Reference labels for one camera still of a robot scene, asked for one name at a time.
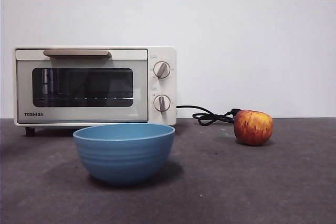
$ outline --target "oven foot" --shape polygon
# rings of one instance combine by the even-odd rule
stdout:
[[[35,136],[35,129],[31,127],[26,127],[26,136]]]

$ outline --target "ceramic bowl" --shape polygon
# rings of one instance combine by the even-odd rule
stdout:
[[[117,186],[146,180],[166,162],[173,127],[152,123],[93,126],[73,133],[80,160],[97,179]]]

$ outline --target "red apple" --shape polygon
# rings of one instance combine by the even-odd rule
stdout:
[[[244,144],[261,145],[272,135],[273,119],[264,112],[241,110],[235,116],[233,129]]]

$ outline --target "oven door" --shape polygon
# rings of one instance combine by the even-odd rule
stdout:
[[[17,50],[18,123],[148,121],[147,51]]]

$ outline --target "bowl rim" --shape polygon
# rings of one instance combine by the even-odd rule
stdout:
[[[78,133],[81,131],[84,131],[86,129],[90,128],[97,128],[97,127],[106,127],[106,126],[113,126],[113,125],[159,125],[159,126],[164,126],[170,128],[172,131],[164,134],[159,134],[159,135],[154,135],[150,137],[135,137],[135,138],[123,138],[123,139],[102,139],[102,138],[89,138],[89,137],[82,137],[78,136]],[[104,124],[104,125],[96,125],[96,126],[90,126],[90,127],[85,127],[79,130],[76,130],[73,132],[73,137],[74,138],[79,138],[81,140],[90,140],[90,141],[107,141],[107,142],[114,142],[114,141],[132,141],[132,140],[144,140],[144,139],[152,139],[152,138],[157,138],[157,137],[163,137],[163,136],[168,136],[171,134],[175,133],[175,128],[171,127],[169,125],[165,124],[159,124],[159,123],[110,123],[110,124]]]

